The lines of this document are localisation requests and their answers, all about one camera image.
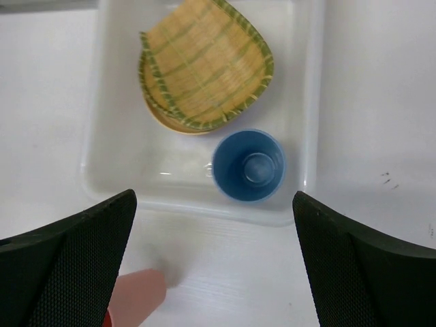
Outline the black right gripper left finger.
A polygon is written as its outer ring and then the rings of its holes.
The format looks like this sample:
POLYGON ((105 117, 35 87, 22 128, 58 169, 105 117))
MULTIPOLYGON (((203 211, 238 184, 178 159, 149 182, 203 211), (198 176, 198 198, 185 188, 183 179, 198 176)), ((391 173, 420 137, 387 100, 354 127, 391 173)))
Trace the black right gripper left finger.
POLYGON ((128 189, 1 239, 1 325, 102 326, 136 208, 128 189))

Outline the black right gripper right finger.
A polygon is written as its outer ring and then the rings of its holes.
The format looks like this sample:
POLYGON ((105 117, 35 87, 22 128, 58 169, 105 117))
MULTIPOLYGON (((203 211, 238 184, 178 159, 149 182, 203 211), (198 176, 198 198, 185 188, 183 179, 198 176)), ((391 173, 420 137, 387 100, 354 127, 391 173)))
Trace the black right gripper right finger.
POLYGON ((435 250, 346 217, 299 191, 298 240, 320 326, 434 326, 435 250))

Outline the red plastic cup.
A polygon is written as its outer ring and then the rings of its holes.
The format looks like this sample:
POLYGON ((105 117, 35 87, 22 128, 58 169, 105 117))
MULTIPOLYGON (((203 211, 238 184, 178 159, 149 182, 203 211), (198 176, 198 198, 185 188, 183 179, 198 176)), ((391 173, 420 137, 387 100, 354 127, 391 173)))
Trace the red plastic cup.
POLYGON ((102 326, 140 326, 164 302, 166 293, 166 280, 159 270, 117 277, 102 326))

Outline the blue plastic cup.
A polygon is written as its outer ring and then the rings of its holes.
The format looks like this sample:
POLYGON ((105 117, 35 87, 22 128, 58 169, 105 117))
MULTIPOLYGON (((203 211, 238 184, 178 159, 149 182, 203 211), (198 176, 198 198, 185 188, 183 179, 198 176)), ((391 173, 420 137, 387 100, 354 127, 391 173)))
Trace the blue plastic cup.
POLYGON ((216 187, 244 203, 269 199, 285 180, 287 159, 281 144, 265 131, 244 129, 223 138, 211 159, 216 187))

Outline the yellow plastic plate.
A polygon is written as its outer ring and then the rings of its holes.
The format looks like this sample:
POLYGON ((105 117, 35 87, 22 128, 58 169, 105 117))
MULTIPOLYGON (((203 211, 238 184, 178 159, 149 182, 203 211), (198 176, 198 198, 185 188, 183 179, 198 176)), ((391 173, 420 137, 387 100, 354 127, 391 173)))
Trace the yellow plastic plate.
POLYGON ((184 125, 181 125, 178 121, 160 113, 160 111, 158 111, 158 109, 156 109, 152 106, 152 103, 146 97, 143 97, 143 98, 144 98, 144 101, 149 109, 149 112, 152 114, 154 119, 157 122, 159 122, 162 126, 168 128, 172 131, 175 131, 175 132, 180 133, 180 134, 195 136, 195 135, 208 134, 208 133, 211 133, 211 132, 217 130, 217 129, 209 129, 206 131, 200 131, 200 130, 185 127, 184 125))

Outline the fan-shaped bamboo tray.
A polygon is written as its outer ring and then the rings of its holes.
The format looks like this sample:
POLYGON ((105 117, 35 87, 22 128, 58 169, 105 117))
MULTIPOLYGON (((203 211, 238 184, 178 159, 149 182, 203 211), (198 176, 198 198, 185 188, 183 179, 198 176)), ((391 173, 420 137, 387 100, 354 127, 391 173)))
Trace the fan-shaped bamboo tray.
POLYGON ((184 1, 140 32, 140 42, 168 108, 191 129, 227 125, 273 79, 271 49, 227 1, 184 1))

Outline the round bamboo tray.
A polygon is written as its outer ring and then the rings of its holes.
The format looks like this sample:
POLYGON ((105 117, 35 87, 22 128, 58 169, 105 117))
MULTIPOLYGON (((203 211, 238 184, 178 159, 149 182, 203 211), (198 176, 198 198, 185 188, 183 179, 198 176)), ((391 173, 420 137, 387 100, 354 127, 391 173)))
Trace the round bamboo tray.
POLYGON ((161 96, 159 87, 154 80, 151 69, 146 62, 146 55, 141 53, 138 62, 138 78, 145 99, 151 107, 157 110, 161 116, 177 121, 176 116, 168 108, 166 100, 161 96))

